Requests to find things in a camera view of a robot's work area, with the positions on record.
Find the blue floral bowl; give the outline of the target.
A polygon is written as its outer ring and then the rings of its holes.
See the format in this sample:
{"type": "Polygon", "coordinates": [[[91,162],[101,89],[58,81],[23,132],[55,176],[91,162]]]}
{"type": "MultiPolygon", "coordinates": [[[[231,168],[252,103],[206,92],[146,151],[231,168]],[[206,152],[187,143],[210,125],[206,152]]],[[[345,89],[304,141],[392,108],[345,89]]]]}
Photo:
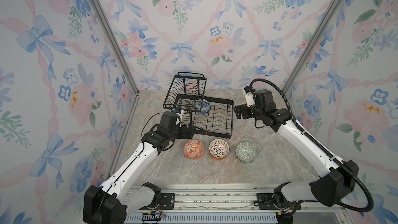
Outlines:
{"type": "Polygon", "coordinates": [[[206,99],[197,100],[194,106],[201,114],[208,114],[211,110],[211,105],[206,99]]]}

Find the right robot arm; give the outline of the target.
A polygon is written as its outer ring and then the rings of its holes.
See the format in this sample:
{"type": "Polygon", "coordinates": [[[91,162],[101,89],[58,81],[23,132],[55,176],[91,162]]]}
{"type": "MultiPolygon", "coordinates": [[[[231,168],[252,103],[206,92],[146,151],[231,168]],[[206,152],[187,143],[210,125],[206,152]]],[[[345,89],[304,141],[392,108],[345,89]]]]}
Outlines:
{"type": "Polygon", "coordinates": [[[345,162],[322,144],[316,145],[299,121],[286,108],[277,108],[272,92],[245,87],[246,103],[234,108],[237,119],[254,119],[289,141],[311,164],[318,177],[301,183],[283,183],[274,189],[273,204],[284,209],[299,201],[317,201],[325,206],[336,205],[354,191],[359,167],[345,162]]]}

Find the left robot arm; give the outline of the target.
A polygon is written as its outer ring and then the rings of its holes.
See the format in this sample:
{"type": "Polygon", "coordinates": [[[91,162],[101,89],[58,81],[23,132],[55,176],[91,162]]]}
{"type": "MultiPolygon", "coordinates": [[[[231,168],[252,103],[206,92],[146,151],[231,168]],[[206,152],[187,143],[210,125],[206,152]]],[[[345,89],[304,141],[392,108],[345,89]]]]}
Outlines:
{"type": "Polygon", "coordinates": [[[193,136],[191,128],[182,124],[184,111],[176,107],[162,113],[161,120],[143,134],[129,159],[100,186],[90,186],[84,195],[83,222],[86,224],[123,224],[128,216],[142,208],[162,206],[161,188],[144,183],[130,193],[131,186],[145,168],[177,139],[193,136]]]}

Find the green patterned bowl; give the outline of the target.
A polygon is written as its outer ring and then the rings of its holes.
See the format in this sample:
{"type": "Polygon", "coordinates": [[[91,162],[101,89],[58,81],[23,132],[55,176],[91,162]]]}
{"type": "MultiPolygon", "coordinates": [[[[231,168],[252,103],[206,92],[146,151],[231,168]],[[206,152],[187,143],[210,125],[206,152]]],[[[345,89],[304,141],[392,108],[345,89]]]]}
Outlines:
{"type": "Polygon", "coordinates": [[[240,142],[235,149],[235,155],[243,163],[252,163],[259,154],[257,146],[248,141],[240,142]]]}

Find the white brown lattice bowl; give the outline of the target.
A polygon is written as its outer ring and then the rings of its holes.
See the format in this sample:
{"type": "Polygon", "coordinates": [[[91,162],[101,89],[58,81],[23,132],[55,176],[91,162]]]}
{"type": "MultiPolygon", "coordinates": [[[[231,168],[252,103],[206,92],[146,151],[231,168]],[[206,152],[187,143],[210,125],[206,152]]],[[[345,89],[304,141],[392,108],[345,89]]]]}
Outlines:
{"type": "Polygon", "coordinates": [[[216,160],[225,159],[230,152],[230,146],[223,139],[215,139],[209,144],[209,153],[216,160]]]}

